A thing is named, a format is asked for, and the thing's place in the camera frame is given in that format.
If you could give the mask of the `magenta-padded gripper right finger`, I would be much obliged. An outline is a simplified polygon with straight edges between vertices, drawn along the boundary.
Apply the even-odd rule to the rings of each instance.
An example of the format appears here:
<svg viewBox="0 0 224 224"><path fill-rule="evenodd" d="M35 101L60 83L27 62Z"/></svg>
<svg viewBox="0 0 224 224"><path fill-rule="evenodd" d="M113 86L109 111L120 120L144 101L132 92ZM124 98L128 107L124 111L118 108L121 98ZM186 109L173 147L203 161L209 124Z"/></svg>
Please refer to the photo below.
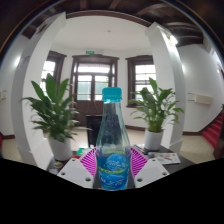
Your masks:
<svg viewBox="0 0 224 224"><path fill-rule="evenodd" d="M156 159L149 159L139 150L132 148L130 169L136 188L141 188L169 175L169 172Z"/></svg>

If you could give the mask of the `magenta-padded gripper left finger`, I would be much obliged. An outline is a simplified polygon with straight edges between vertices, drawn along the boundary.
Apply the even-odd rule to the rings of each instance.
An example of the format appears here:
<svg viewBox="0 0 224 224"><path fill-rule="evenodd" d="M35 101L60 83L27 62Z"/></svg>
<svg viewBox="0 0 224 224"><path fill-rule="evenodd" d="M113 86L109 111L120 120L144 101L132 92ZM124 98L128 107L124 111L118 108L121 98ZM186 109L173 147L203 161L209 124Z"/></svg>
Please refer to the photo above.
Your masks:
<svg viewBox="0 0 224 224"><path fill-rule="evenodd" d="M84 153L79 159L71 158L58 173L58 176L83 188L92 189L97 171L96 149Z"/></svg>

